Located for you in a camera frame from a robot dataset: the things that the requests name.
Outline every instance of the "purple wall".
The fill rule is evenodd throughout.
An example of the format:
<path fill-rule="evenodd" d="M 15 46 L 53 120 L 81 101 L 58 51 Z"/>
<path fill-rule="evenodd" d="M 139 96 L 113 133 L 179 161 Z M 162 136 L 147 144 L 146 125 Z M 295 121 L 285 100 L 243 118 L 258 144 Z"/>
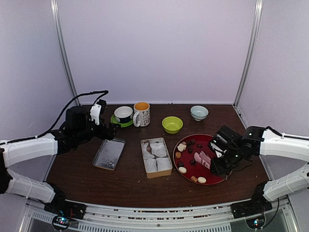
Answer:
<path fill-rule="evenodd" d="M 77 91 L 108 89 L 109 103 L 232 103 L 254 8 L 254 0 L 60 0 Z"/>
<path fill-rule="evenodd" d="M 1 139 L 47 130 L 71 98 L 50 1 L 0 1 Z M 42 180 L 50 158 L 16 164 L 20 174 Z M 0 231 L 17 231 L 26 199 L 0 195 Z"/>
<path fill-rule="evenodd" d="M 249 77 L 240 101 L 248 125 L 309 136 L 309 2 L 265 1 Z M 304 162 L 267 158 L 275 178 Z M 308 231 L 309 191 L 290 199 L 302 231 Z"/>

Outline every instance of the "plate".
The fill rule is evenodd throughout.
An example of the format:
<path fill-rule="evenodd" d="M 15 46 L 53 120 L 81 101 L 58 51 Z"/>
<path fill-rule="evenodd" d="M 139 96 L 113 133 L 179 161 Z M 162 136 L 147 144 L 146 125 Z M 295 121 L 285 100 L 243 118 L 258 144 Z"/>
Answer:
<path fill-rule="evenodd" d="M 133 120 L 131 120 L 131 121 L 127 122 L 127 123 L 119 123 L 119 122 L 117 122 L 117 120 L 116 120 L 116 118 L 115 118 L 115 115 L 113 115 L 113 116 L 111 117 L 111 123 L 119 124 L 120 127 L 123 128 L 123 127 L 129 127 L 129 126 L 131 126 L 131 125 L 133 124 Z"/>
<path fill-rule="evenodd" d="M 185 151 L 183 151 L 181 154 L 182 156 L 180 157 L 180 159 L 177 159 L 175 157 L 176 152 L 178 152 L 177 146 L 179 144 L 181 144 L 182 142 L 191 140 L 191 139 L 195 139 L 196 143 L 194 145 L 192 145 L 193 147 L 193 152 L 190 154 L 188 152 L 188 147 L 186 148 Z M 175 167 L 177 168 L 178 172 L 187 180 L 195 183 L 195 184 L 199 184 L 199 185 L 215 185 L 218 183 L 221 183 L 222 181 L 224 181 L 225 179 L 214 175 L 211 173 L 211 171 L 202 166 L 199 163 L 196 163 L 195 165 L 191 165 L 190 161 L 194 160 L 194 153 L 200 153 L 201 151 L 203 151 L 206 155 L 208 155 L 211 159 L 216 157 L 216 154 L 213 153 L 209 148 L 208 148 L 208 142 L 212 139 L 212 136 L 207 135 L 207 134 L 193 134 L 193 135 L 189 135 L 187 137 L 184 137 L 183 139 L 181 139 L 175 146 L 174 151 L 173 151 L 173 160 L 174 160 L 174 164 Z M 202 144 L 202 148 L 198 148 L 197 144 Z M 182 161 L 184 164 L 184 167 L 187 169 L 186 173 L 181 173 L 177 167 L 177 164 L 179 161 Z M 195 176 L 196 178 L 199 177 L 204 177 L 206 178 L 206 183 L 205 184 L 201 184 L 199 182 L 194 182 L 191 180 L 191 176 Z"/>

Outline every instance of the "metal frame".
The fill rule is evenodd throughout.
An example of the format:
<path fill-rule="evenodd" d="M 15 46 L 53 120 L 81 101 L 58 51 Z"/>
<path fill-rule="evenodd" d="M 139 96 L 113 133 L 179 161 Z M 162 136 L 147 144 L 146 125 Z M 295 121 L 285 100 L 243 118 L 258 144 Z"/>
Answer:
<path fill-rule="evenodd" d="M 123 208 L 104 205 L 86 204 L 83 220 L 71 224 L 70 229 L 83 232 L 197 232 L 224 231 L 230 232 L 230 223 L 244 220 L 234 219 L 231 203 L 182 208 Z M 297 232 L 298 225 L 288 198 L 280 201 L 280 209 L 290 232 Z M 54 214 L 44 211 L 43 205 L 28 200 L 21 220 L 20 232 L 29 231 L 32 219 L 50 223 Z"/>
<path fill-rule="evenodd" d="M 76 88 L 75 88 L 75 85 L 74 85 L 74 82 L 73 82 L 66 48 L 64 46 L 64 40 L 63 40 L 63 34 L 62 34 L 60 16 L 59 16 L 59 10 L 58 10 L 58 0 L 51 0 L 51 6 L 52 6 L 53 18 L 54 18 L 55 26 L 56 26 L 56 30 L 57 30 L 57 35 L 58 35 L 58 42 L 59 42 L 63 67 L 64 67 L 64 70 L 65 70 L 65 73 L 66 73 L 66 76 L 67 76 L 67 80 L 69 82 L 71 94 L 72 94 L 72 96 L 76 97 L 77 91 L 76 91 Z M 81 105 L 78 99 L 75 99 L 75 104 Z"/>
<path fill-rule="evenodd" d="M 253 52 L 257 40 L 257 36 L 260 29 L 261 24 L 261 18 L 262 18 L 262 8 L 263 8 L 263 0 L 256 0 L 255 2 L 255 11 L 254 11 L 254 17 L 253 17 L 253 24 L 252 24 L 252 30 L 251 30 L 251 37 L 250 37 L 250 43 L 248 48 L 248 53 L 245 61 L 245 66 L 242 71 L 241 81 L 239 84 L 239 88 L 237 91 L 237 95 L 234 101 L 234 106 L 237 108 L 241 95 L 243 93 L 243 89 L 249 74 L 252 58 L 253 58 Z"/>

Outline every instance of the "mug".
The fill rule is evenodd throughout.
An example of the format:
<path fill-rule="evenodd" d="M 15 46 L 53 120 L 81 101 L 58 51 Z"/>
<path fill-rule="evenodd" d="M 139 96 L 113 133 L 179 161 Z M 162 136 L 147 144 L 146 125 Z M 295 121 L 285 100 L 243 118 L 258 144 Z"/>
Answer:
<path fill-rule="evenodd" d="M 129 106 L 121 106 L 114 111 L 115 119 L 119 123 L 127 123 L 133 118 L 133 110 Z"/>
<path fill-rule="evenodd" d="M 133 123 L 136 127 L 145 127 L 150 123 L 150 105 L 147 102 L 139 102 L 134 105 Z"/>

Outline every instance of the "white tissue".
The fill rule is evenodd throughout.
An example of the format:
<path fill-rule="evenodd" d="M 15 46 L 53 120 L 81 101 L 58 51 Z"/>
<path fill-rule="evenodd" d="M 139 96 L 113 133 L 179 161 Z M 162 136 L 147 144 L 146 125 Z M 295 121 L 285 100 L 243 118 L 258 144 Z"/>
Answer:
<path fill-rule="evenodd" d="M 169 161 L 169 158 L 157 158 L 158 171 L 169 170 L 172 168 L 172 165 Z"/>
<path fill-rule="evenodd" d="M 155 161 L 155 159 L 148 159 L 148 160 L 145 160 L 145 168 L 146 168 L 146 172 L 148 172 L 148 173 L 157 172 L 158 169 L 157 169 L 157 167 L 156 167 L 156 161 Z"/>
<path fill-rule="evenodd" d="M 143 143 L 142 145 L 141 145 L 141 147 L 142 147 L 142 150 L 143 150 L 143 154 L 144 154 L 144 160 L 148 160 L 148 159 L 153 159 L 155 156 L 154 155 L 152 155 L 151 153 L 149 153 L 148 151 L 147 151 L 147 146 L 149 145 L 149 143 Z"/>
<path fill-rule="evenodd" d="M 151 153 L 158 157 L 164 157 L 167 155 L 165 146 L 163 142 L 152 143 L 150 144 Z"/>

